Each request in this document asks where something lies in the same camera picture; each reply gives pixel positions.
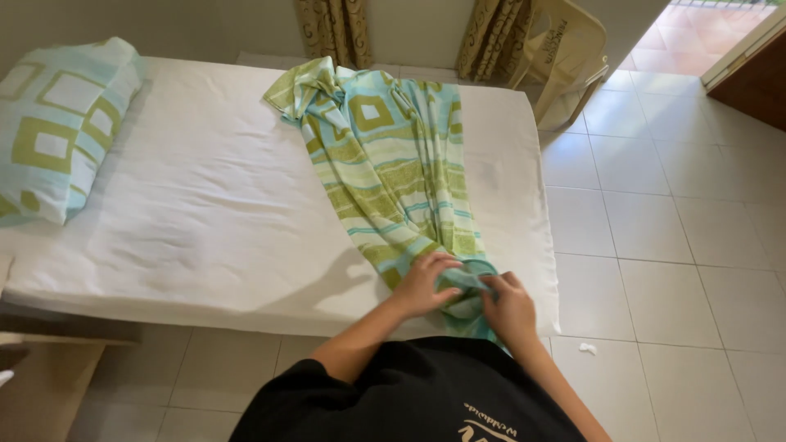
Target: bed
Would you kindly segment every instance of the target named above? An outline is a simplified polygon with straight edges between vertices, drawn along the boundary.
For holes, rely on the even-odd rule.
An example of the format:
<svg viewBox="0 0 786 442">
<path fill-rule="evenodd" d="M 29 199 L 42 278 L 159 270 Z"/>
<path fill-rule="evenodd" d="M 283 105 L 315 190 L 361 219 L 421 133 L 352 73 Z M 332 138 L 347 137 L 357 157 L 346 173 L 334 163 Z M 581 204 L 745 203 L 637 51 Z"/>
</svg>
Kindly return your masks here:
<svg viewBox="0 0 786 442">
<path fill-rule="evenodd" d="M 283 71 L 148 58 L 148 75 L 65 227 L 0 229 L 2 300 L 137 322 L 332 336 L 388 296 L 352 245 L 299 129 L 260 98 Z M 558 333 L 538 132 L 523 93 L 460 87 L 466 180 L 487 254 Z M 443 333 L 438 315 L 399 337 Z"/>
</svg>

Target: person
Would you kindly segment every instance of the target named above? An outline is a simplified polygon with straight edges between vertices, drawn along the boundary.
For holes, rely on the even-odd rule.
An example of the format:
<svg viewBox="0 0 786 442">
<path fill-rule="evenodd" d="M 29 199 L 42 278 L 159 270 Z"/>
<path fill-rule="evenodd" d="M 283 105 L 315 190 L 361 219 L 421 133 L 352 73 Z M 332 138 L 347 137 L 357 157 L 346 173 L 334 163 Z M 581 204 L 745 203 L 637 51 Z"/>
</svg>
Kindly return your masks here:
<svg viewBox="0 0 786 442">
<path fill-rule="evenodd" d="M 498 294 L 483 293 L 484 315 L 510 355 L 480 339 L 386 342 L 460 293 L 434 293 L 438 276 L 460 266 L 447 253 L 419 258 L 388 299 L 264 385 L 230 442 L 610 442 L 538 339 L 532 299 L 512 272 L 482 278 Z"/>
</svg>

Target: patterned curtain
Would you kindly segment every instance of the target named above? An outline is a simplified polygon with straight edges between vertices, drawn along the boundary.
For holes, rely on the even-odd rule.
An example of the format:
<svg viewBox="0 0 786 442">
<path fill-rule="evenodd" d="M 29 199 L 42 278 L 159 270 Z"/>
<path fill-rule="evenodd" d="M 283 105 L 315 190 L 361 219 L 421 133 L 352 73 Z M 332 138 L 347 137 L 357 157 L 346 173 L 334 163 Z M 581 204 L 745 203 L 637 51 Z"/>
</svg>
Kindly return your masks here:
<svg viewBox="0 0 786 442">
<path fill-rule="evenodd" d="M 298 19 L 311 58 L 360 69 L 372 63 L 365 24 L 365 0 L 297 0 Z"/>
<path fill-rule="evenodd" d="M 487 80 L 494 72 L 510 77 L 522 55 L 531 0 L 475 0 L 457 61 L 459 78 Z"/>
</svg>

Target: terracotta tile floor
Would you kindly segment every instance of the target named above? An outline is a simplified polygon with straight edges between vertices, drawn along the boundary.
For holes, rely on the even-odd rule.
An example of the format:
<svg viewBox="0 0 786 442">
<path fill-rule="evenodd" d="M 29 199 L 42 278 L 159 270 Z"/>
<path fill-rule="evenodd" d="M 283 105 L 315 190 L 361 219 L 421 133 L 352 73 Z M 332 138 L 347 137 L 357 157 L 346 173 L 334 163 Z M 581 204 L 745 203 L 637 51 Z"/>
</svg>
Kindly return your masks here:
<svg viewBox="0 0 786 442">
<path fill-rule="evenodd" d="M 668 5 L 619 68 L 701 76 L 775 8 Z"/>
</svg>

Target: hand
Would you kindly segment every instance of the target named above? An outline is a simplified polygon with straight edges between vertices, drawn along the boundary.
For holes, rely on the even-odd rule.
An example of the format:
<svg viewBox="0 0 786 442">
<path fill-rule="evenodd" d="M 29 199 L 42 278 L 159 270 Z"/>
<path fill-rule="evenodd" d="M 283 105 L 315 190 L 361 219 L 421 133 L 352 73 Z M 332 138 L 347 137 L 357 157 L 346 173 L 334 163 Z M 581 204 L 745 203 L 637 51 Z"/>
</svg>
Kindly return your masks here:
<svg viewBox="0 0 786 442">
<path fill-rule="evenodd" d="M 535 331 L 535 305 L 521 281 L 509 271 L 502 276 L 483 276 L 484 284 L 497 291 L 495 303 L 488 292 L 483 292 L 483 314 L 491 329 L 506 347 L 517 341 L 538 339 Z"/>
<path fill-rule="evenodd" d="M 446 289 L 434 293 L 434 282 L 439 274 L 449 268 L 461 267 L 461 261 L 449 253 L 431 252 L 418 258 L 410 272 L 401 280 L 387 299 L 404 319 L 422 316 L 439 307 L 443 302 L 461 294 L 460 289 Z"/>
</svg>

